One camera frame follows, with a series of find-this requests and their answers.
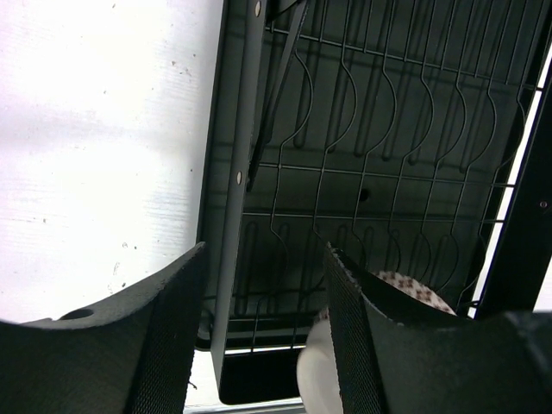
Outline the brown patterned white bowl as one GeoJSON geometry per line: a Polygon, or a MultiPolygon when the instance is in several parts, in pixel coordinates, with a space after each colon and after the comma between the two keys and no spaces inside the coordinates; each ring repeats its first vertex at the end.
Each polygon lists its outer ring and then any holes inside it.
{"type": "MultiPolygon", "coordinates": [[[[409,276],[394,271],[379,271],[375,276],[423,304],[455,314],[433,290],[409,276]]],[[[298,356],[296,376],[300,398],[308,413],[343,412],[328,307],[318,312],[307,335],[305,347],[298,356]]]]}

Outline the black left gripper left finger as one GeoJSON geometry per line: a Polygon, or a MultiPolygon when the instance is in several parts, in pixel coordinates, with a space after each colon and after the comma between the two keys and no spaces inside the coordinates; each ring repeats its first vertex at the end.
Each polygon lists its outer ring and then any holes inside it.
{"type": "Polygon", "coordinates": [[[4,413],[180,413],[207,248],[62,318],[1,325],[4,413]]]}

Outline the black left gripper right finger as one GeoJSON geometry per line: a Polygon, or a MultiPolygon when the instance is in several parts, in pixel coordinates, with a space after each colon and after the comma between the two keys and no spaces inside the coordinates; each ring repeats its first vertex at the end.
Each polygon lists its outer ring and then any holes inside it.
{"type": "Polygon", "coordinates": [[[454,316],[327,245],[323,257],[347,413],[548,413],[551,315],[454,316]]]}

